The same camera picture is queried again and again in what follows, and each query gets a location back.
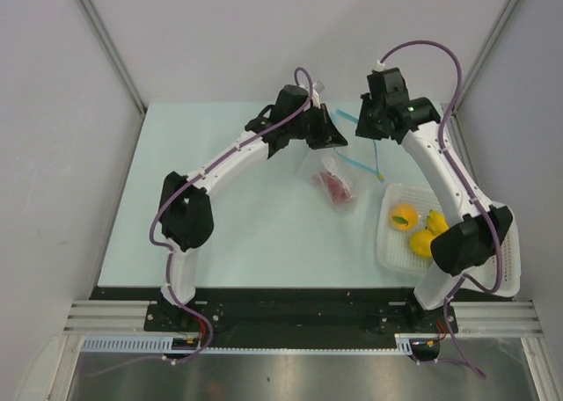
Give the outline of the clear zip top bag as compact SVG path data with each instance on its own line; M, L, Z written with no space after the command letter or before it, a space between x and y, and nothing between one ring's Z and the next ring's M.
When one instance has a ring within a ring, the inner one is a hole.
M347 212L355 207L360 197L372 186L382 185L385 178L379 166L377 142L355 135L358 118L339 108L331 112L331 118L336 128L346 137L348 146L310 151L301 163L299 176L331 208ZM321 171L329 171L338 176L349 186L354 198L343 206L334 206L312 183L312 175Z

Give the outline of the orange fake fruit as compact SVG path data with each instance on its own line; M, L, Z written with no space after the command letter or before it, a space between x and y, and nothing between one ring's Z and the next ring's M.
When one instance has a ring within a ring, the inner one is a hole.
M390 225L398 231L412 230L419 222L419 215L414 205L400 203L391 208Z

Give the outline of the yellow fake banana bunch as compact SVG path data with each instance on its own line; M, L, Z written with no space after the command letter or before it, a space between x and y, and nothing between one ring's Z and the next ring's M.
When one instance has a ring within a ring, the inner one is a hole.
M446 232L450 226L448 225L445 216L436 210L431 209L426 219L426 229L430 231L435 237L440 236Z

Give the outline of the yellow fake pear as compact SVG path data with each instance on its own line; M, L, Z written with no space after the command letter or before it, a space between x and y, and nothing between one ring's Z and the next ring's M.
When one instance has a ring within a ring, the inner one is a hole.
M424 259L431 259L431 244L435 239L435 235L430 230L419 230L413 233L409 239L411 251Z

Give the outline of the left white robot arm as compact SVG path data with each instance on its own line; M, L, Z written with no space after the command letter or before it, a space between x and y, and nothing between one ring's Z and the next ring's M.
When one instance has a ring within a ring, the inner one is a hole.
M198 252L215 229L212 203L219 193L293 140L303 140L313 150L347 145L320 92L318 83L285 85L225 151L187 175L172 171L165 177L149 235L152 244L168 251L161 293L168 302L163 318L173 329L182 331L193 323L189 303L195 296Z

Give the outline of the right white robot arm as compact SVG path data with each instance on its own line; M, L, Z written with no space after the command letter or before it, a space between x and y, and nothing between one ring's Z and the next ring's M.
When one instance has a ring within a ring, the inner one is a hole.
M402 146L420 167L449 225L430 245L433 265L406 298L407 324L425 332L438 315L449 315L448 303L466 281L488 294L501 288L501 245L514 217L479 189L446 142L445 117L428 98L410 98L399 69L380 63L367 81L356 135Z

